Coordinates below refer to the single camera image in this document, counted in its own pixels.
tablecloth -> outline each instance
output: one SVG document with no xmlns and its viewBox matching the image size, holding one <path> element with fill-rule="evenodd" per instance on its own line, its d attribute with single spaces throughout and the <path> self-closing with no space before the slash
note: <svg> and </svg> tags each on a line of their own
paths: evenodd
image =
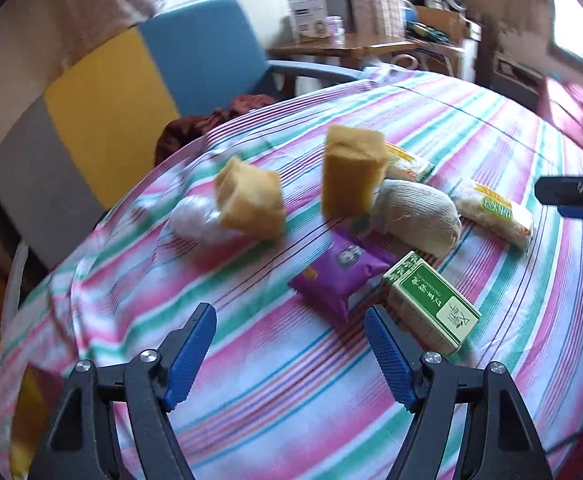
<svg viewBox="0 0 583 480">
<path fill-rule="evenodd" d="M 540 205 L 542 174 L 582 174 L 583 152 L 533 113 L 457 79 L 401 71 L 254 110 L 212 130 L 150 173 L 34 290 L 0 345 L 0 469 L 27 362 L 68 374 L 78 358 L 126 362 L 181 327 L 198 302 L 218 330 L 188 400 L 170 414 L 200 480 L 384 478 L 411 416 L 395 403 L 363 335 L 372 286 L 336 330 L 287 281 L 327 249 L 337 223 L 367 235 L 367 219 L 320 212 L 321 156 L 330 124 L 383 132 L 435 164 L 427 184 L 461 176 L 532 213 L 528 253 L 463 219 L 446 257 L 428 261 L 481 312 L 457 363 L 503 362 L 549 446 L 583 425 L 583 222 Z M 280 173 L 286 233 L 238 236 L 213 248 L 178 239 L 166 223 L 185 195 L 212 196 L 233 155 Z M 401 244 L 370 234 L 397 256 Z M 120 444 L 142 478 L 124 405 Z M 457 409 L 440 478 L 451 478 L 464 410 Z M 569 448 L 553 454 L 558 468 Z"/>
</svg>

chair backrest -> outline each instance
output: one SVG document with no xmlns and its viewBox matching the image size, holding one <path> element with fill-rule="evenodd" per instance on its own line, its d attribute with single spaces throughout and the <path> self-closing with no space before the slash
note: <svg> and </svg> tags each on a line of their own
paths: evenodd
<svg viewBox="0 0 583 480">
<path fill-rule="evenodd" d="M 0 202 L 55 266 L 151 170 L 168 122 L 249 93 L 275 87 L 236 0 L 161 14 L 86 56 L 21 115 L 0 145 Z"/>
</svg>

purple snack bag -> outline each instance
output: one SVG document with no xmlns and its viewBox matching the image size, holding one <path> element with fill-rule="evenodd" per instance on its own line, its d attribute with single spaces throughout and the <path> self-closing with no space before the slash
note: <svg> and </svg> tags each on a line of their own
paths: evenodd
<svg viewBox="0 0 583 480">
<path fill-rule="evenodd" d="M 389 270 L 395 257 L 339 230 L 332 235 L 327 252 L 289 280 L 289 286 L 344 325 L 349 320 L 349 297 L 367 280 Z"/>
</svg>

wooden tabletop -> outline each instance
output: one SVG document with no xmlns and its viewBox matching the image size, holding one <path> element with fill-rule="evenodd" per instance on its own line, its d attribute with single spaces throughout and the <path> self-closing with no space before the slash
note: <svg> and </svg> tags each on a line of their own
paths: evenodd
<svg viewBox="0 0 583 480">
<path fill-rule="evenodd" d="M 370 54 L 379 55 L 414 48 L 414 41 L 405 38 L 394 38 L 380 34 L 345 34 L 345 43 L 342 45 L 334 45 L 329 39 L 308 43 L 290 42 L 272 46 L 268 53 L 271 57 L 335 56 L 358 59 Z"/>
</svg>

silver bolt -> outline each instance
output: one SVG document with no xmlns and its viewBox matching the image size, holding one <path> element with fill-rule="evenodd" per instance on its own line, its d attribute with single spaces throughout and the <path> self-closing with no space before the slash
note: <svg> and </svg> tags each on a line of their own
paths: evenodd
<svg viewBox="0 0 583 480">
<path fill-rule="evenodd" d="M 430 365 L 437 365 L 441 362 L 443 358 L 438 352 L 426 352 L 425 353 L 425 361 L 427 361 Z"/>
<path fill-rule="evenodd" d="M 76 363 L 76 372 L 86 372 L 91 368 L 91 361 L 89 359 L 83 359 Z"/>
<path fill-rule="evenodd" d="M 498 375 L 502 375 L 507 371 L 507 368 L 505 367 L 505 365 L 503 365 L 502 363 L 499 363 L 498 361 L 492 361 L 489 363 L 489 369 L 494 373 L 494 374 L 498 374 Z"/>
<path fill-rule="evenodd" d="M 156 352 L 155 350 L 144 350 L 140 354 L 140 360 L 143 363 L 152 363 L 156 359 L 158 359 L 158 352 Z"/>
</svg>

